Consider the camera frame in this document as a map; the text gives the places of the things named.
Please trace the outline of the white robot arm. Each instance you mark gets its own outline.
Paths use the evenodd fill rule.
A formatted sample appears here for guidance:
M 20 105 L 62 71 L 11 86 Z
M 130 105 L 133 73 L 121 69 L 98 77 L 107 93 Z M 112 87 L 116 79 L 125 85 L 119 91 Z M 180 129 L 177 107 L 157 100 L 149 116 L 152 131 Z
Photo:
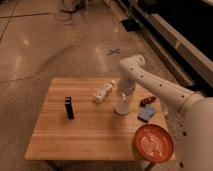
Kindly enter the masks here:
M 131 96 L 140 84 L 184 119 L 180 171 L 213 171 L 213 97 L 174 84 L 144 69 L 142 55 L 118 63 L 121 73 L 118 90 Z

